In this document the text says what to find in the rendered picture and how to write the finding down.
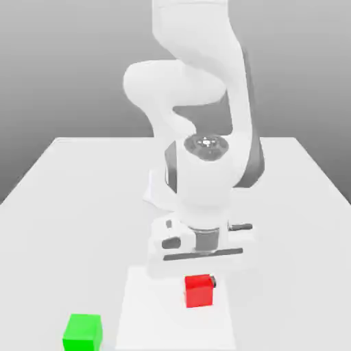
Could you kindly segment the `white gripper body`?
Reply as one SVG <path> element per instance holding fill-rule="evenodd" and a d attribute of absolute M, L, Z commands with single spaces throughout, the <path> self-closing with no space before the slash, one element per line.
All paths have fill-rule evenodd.
<path fill-rule="evenodd" d="M 147 255 L 147 273 L 152 278 L 229 274 L 254 268 L 254 246 L 230 244 L 209 252 L 159 249 Z"/>

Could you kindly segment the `small red cube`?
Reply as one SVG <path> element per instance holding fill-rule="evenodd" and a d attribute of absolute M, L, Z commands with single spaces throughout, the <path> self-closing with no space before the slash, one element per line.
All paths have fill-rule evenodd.
<path fill-rule="evenodd" d="M 213 286 L 210 275 L 186 276 L 184 278 L 185 303 L 187 308 L 211 306 Z"/>

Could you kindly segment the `small green cube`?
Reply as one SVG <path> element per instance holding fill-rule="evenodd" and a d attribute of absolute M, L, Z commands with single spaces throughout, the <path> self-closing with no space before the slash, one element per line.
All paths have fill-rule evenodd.
<path fill-rule="evenodd" d="M 101 315 L 71 314 L 62 344 L 64 351 L 100 351 L 103 339 Z"/>

